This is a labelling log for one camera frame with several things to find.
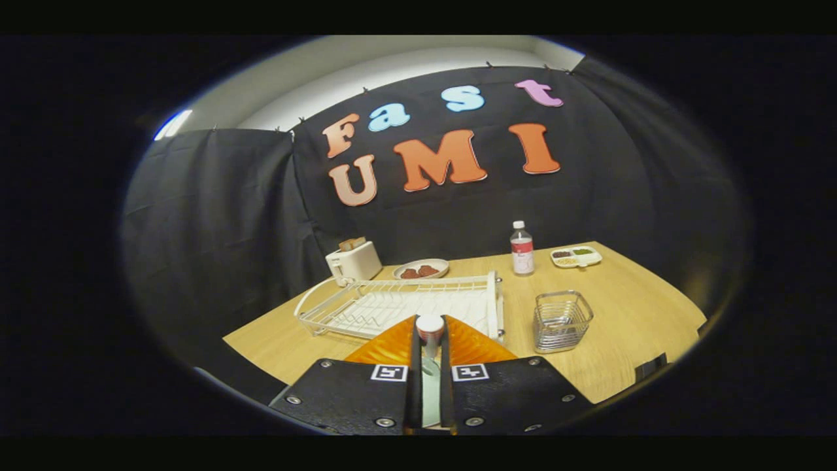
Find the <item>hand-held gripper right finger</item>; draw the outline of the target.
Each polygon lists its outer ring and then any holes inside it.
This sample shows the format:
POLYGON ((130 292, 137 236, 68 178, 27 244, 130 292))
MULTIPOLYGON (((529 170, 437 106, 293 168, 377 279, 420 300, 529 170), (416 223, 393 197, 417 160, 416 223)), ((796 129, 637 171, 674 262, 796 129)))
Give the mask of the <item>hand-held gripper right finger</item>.
POLYGON ((441 424, 452 434, 553 434, 594 403, 542 356, 517 356, 463 321, 444 316, 441 424))

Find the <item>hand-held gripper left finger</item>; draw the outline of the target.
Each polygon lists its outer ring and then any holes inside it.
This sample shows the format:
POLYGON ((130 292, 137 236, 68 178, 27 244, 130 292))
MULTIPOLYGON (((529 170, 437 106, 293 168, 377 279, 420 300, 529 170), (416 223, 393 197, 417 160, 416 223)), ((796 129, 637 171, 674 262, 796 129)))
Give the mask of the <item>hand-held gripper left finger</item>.
POLYGON ((344 360, 314 361, 269 407, 332 434, 410 434, 422 415, 416 319, 401 320, 344 360))

